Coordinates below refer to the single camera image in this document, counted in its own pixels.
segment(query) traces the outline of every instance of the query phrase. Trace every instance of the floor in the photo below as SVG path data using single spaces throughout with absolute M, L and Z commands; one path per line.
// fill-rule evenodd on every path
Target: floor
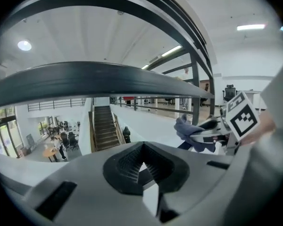
M 146 104 L 145 106 L 155 107 L 155 104 Z M 158 108 L 166 108 L 166 109 L 173 109 L 174 110 L 175 105 L 164 105 L 164 104 L 159 103 Z M 156 109 L 147 109 L 147 108 L 140 108 L 140 107 L 139 108 L 137 107 L 137 110 L 176 119 L 175 112 L 160 111 L 160 110 L 156 110 Z M 179 116 L 182 116 L 184 114 L 184 111 L 185 110 L 183 110 L 183 113 L 179 113 Z M 215 107 L 215 114 L 214 115 L 220 116 L 220 108 L 219 107 Z M 208 117 L 209 117 L 209 106 L 200 107 L 199 108 L 199 123 L 205 121 Z M 192 115 L 188 115 L 188 120 L 192 121 Z
M 27 155 L 26 157 L 22 157 L 23 159 L 26 160 L 30 160 L 30 161 L 42 161 L 42 162 L 50 162 L 48 157 L 44 157 L 43 156 L 43 151 L 45 149 L 45 145 L 47 145 L 48 147 L 50 146 L 54 146 L 51 141 L 50 138 L 45 139 L 44 141 L 40 142 L 36 148 L 32 151 L 32 153 L 30 153 L 29 155 Z M 71 161 L 79 156 L 82 156 L 82 153 L 80 151 L 80 149 L 74 149 L 73 151 L 71 151 L 70 149 L 67 150 L 67 152 L 64 152 L 64 155 L 66 156 L 67 160 L 65 161 Z M 62 160 L 62 156 L 61 154 L 58 152 L 56 154 L 57 159 L 60 162 L 63 162 Z

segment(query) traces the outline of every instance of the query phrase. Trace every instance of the table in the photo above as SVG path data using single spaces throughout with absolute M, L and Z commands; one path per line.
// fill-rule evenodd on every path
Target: table
M 248 99 L 251 101 L 251 103 L 254 105 L 254 94 L 261 94 L 261 91 L 255 91 L 255 90 L 242 90 Z M 259 95 L 259 113 L 261 113 L 261 96 Z
M 50 157 L 52 156 L 53 159 L 58 162 L 58 159 L 56 157 L 56 153 L 58 152 L 58 150 L 54 150 L 53 152 L 51 151 L 54 147 L 48 147 L 43 151 L 43 156 L 44 157 L 48 157 L 50 162 L 52 162 L 52 160 L 50 159 Z

